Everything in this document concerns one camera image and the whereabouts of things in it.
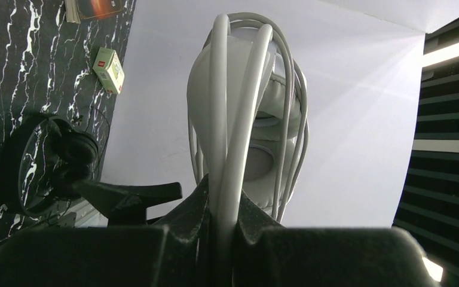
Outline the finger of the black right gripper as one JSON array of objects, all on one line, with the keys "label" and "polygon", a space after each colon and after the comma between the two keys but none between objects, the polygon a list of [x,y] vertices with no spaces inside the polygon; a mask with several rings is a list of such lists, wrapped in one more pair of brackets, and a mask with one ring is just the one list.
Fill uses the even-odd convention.
[{"label": "finger of the black right gripper", "polygon": [[90,180],[73,183],[73,190],[108,219],[108,225],[146,225],[147,209],[182,198],[178,182],[161,185],[114,185]]}]

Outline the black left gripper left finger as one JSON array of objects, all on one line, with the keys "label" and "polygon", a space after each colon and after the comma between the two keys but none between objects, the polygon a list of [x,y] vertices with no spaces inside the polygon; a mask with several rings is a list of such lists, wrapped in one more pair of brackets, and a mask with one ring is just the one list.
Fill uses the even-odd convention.
[{"label": "black left gripper left finger", "polygon": [[208,187],[151,225],[22,231],[0,251],[0,286],[209,286]]}]

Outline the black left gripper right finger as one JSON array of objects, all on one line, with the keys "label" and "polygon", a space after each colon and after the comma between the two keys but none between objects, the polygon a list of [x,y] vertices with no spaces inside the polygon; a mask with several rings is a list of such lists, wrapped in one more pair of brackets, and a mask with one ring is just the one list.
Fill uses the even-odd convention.
[{"label": "black left gripper right finger", "polygon": [[286,228],[242,196],[236,286],[436,286],[401,228]]}]

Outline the large white over-ear headphones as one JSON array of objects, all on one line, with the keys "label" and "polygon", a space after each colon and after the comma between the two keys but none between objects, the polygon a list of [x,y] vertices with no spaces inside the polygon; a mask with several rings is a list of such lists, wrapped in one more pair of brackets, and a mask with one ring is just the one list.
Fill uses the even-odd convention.
[{"label": "large white over-ear headphones", "polygon": [[286,37],[256,13],[220,14],[188,77],[194,177],[209,179],[214,246],[229,251],[248,196],[281,220],[309,141],[307,81]]}]

